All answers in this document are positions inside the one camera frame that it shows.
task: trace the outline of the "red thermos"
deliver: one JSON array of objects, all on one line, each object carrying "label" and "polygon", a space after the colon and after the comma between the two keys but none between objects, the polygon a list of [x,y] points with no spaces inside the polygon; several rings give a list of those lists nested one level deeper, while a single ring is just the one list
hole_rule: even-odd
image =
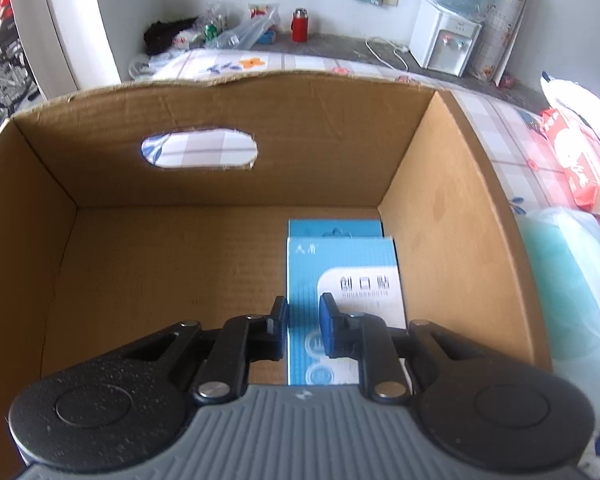
[{"label": "red thermos", "polygon": [[299,43],[306,41],[309,29],[309,14],[306,9],[296,9],[291,22],[291,39]]}]

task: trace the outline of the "blue carton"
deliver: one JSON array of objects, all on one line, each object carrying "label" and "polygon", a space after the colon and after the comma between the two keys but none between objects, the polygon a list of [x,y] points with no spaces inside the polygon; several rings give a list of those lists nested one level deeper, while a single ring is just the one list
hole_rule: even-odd
[{"label": "blue carton", "polygon": [[288,383],[357,384],[356,361],[324,354],[318,298],[330,292],[343,312],[376,314],[405,328],[393,239],[290,237],[286,271]]},{"label": "blue carton", "polygon": [[382,238],[379,220],[289,220],[289,237]]}]

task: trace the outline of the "red tissue package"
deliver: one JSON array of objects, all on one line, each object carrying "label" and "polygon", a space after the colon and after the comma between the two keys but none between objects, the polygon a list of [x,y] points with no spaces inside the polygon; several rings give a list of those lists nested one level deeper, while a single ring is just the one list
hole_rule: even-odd
[{"label": "red tissue package", "polygon": [[600,140],[570,110],[542,113],[542,126],[567,176],[576,204],[600,216]]}]

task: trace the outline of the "metal screw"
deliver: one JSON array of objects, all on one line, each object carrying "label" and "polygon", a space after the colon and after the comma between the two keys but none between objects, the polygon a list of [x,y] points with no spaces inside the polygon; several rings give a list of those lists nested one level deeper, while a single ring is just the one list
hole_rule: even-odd
[{"label": "metal screw", "polygon": [[221,381],[209,381],[208,383],[200,384],[198,393],[207,399],[218,399],[224,397],[231,391],[228,384]]},{"label": "metal screw", "polygon": [[376,384],[374,391],[383,399],[397,399],[407,392],[406,386],[395,381],[385,381],[384,383]]}]

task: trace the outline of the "white power cord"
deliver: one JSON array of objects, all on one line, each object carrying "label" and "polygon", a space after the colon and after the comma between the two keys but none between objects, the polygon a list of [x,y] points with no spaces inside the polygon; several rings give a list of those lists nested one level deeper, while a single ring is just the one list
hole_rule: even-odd
[{"label": "white power cord", "polygon": [[[390,44],[394,48],[394,56],[397,57],[404,65],[404,70],[402,70],[401,68],[396,68],[395,66],[387,63],[384,59],[382,59],[380,56],[378,56],[378,54],[376,54],[376,52],[371,48],[371,45],[369,45],[369,41],[373,41],[373,40],[381,40],[381,41],[384,41],[385,43]],[[400,54],[398,54],[398,50],[400,52],[408,52],[409,49],[406,46],[396,45],[395,43],[392,43],[391,41],[386,40],[385,38],[381,38],[380,36],[373,36],[371,38],[366,38],[365,45],[369,49],[369,52],[371,52],[374,56],[376,56],[376,59],[383,65],[391,68],[392,70],[397,70],[398,72],[408,72],[409,71],[407,62],[402,58],[402,56]]]}]

